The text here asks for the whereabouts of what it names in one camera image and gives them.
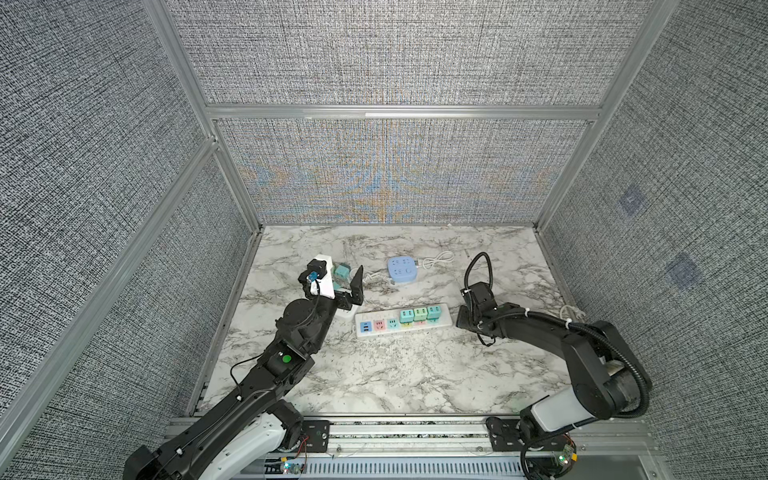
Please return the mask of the teal plug cube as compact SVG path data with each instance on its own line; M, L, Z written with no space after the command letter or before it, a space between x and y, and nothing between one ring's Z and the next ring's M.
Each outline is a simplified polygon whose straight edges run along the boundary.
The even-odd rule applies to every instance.
M413 313L413 309L406 309L406 310L401 310L401 311L399 312L399 322L400 322L402 325L409 325L409 324L412 324L412 323L414 322L414 313Z
M440 305L431 305L427 307L426 319L428 321L437 321L442 315L442 309Z
M333 270L333 278L338 283L348 283L351 279L351 267L344 263L336 264Z

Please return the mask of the long white power strip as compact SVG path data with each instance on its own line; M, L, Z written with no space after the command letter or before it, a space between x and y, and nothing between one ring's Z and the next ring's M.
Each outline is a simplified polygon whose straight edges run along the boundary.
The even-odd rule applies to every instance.
M354 322L358 338L410 334L455 325L449 306L445 303L357 313Z

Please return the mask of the green plug cube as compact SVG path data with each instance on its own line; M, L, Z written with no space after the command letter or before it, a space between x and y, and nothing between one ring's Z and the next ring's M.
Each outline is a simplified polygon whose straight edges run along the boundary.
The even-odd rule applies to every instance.
M428 319L428 309L426 307L415 308L413 313L414 322L423 322Z

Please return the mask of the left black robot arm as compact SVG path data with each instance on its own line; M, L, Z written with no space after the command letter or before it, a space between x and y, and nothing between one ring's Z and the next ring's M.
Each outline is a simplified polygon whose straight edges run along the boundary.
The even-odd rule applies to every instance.
M349 290L339 291L330 258L312 259L298 277L303 297L285 307L250 371L180 434L154 451L139 447L125 462L124 478L230 479L258 458L299 447L303 417L284 398L313 367L336 312L363 304L363 277L357 269Z

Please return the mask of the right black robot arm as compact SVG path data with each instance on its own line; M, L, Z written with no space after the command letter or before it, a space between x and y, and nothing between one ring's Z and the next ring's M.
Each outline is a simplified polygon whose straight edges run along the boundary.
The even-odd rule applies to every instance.
M456 326L476 334L485 346L518 340L561 358L570 385L524 408L518 438L539 446L550 438L598 420L638 418L650 406L652 381L618 329L611 323L575 322L496 302L490 284L461 290Z

